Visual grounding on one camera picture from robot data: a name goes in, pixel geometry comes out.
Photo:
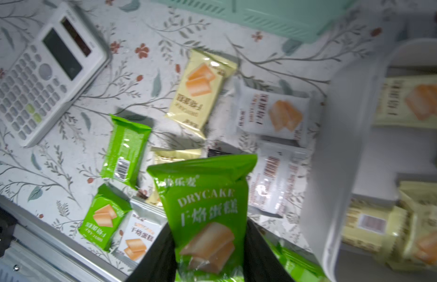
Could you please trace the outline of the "black cookie packet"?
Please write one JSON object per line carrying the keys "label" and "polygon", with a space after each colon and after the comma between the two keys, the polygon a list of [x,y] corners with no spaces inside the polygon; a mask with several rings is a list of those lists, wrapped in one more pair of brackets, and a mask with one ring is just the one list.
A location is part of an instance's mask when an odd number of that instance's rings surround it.
{"label": "black cookie packet", "polygon": [[224,156],[224,155],[240,155],[241,150],[233,148],[225,149],[208,149],[207,157]]}

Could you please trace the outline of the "green cookie packet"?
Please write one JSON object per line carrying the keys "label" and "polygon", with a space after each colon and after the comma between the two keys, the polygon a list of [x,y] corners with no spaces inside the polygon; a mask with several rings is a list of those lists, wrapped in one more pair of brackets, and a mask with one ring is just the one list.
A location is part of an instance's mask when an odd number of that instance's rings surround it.
{"label": "green cookie packet", "polygon": [[167,174],[147,168],[175,243],[182,282],[243,278],[249,185],[257,155],[189,160]]}
{"label": "green cookie packet", "polygon": [[152,128],[115,115],[110,117],[113,130],[100,176],[137,189],[142,157]]}
{"label": "green cookie packet", "polygon": [[79,233],[99,249],[109,252],[112,238],[123,219],[131,211],[130,202],[103,183],[93,198]]}
{"label": "green cookie packet", "polygon": [[324,274],[319,265],[310,262],[303,256],[294,251],[282,247],[280,244],[275,245],[271,240],[264,237],[269,248],[274,256],[283,266],[284,270],[296,282],[328,282],[328,278]]}

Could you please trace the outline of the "white plastic storage box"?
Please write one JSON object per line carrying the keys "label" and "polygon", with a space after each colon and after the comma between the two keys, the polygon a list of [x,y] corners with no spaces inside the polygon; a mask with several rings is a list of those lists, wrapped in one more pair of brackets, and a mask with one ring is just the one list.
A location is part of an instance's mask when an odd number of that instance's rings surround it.
{"label": "white plastic storage box", "polygon": [[437,132],[377,128],[372,120],[387,75],[437,72],[437,39],[410,39],[353,62],[331,80],[301,212],[301,232],[333,282],[437,282],[437,273],[399,273],[341,247],[352,196],[393,204],[401,180],[437,182]]}

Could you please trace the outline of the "mint green file organizer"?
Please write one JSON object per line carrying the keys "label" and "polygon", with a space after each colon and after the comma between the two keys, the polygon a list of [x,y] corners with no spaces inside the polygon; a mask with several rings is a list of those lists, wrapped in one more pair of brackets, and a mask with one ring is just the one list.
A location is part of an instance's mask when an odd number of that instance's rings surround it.
{"label": "mint green file organizer", "polygon": [[159,3],[303,43],[315,42],[351,0],[167,0]]}

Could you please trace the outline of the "clear cookie packet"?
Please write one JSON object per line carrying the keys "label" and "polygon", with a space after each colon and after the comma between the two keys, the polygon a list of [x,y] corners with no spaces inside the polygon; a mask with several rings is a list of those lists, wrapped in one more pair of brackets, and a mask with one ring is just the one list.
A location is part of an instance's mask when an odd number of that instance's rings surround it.
{"label": "clear cookie packet", "polygon": [[295,141],[308,146],[307,129],[311,95],[295,91],[292,95],[250,88],[233,79],[232,121],[237,130],[255,135]]}

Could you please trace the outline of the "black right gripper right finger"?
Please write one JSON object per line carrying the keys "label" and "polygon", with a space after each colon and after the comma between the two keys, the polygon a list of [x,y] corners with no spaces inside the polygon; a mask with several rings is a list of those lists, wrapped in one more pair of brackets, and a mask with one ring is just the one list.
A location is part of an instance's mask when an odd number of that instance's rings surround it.
{"label": "black right gripper right finger", "polygon": [[244,239],[244,281],[295,282],[284,270],[251,219],[247,219]]}

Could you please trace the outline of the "small yellow cookie packet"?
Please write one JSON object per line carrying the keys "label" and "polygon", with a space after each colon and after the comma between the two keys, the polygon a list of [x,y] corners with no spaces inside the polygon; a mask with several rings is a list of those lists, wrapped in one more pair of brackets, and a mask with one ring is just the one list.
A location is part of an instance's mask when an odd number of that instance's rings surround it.
{"label": "small yellow cookie packet", "polygon": [[198,49],[191,50],[166,117],[205,140],[204,127],[223,83],[234,75],[237,68],[236,61]]}

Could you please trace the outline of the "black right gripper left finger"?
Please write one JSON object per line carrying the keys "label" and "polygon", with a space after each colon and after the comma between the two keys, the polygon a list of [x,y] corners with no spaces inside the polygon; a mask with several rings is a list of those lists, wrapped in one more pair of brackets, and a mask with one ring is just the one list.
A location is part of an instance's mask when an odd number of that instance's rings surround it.
{"label": "black right gripper left finger", "polygon": [[174,282],[176,271],[175,243],[166,224],[126,282]]}

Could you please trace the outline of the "white cookie packet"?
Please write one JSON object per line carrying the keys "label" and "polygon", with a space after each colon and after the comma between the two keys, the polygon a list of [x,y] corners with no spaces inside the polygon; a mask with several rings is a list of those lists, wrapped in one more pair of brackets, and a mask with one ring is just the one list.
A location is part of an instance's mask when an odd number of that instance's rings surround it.
{"label": "white cookie packet", "polygon": [[112,255],[130,268],[135,268],[167,224],[167,217],[162,208],[146,203],[139,197],[133,197],[130,204],[132,211],[120,229],[123,235]]}

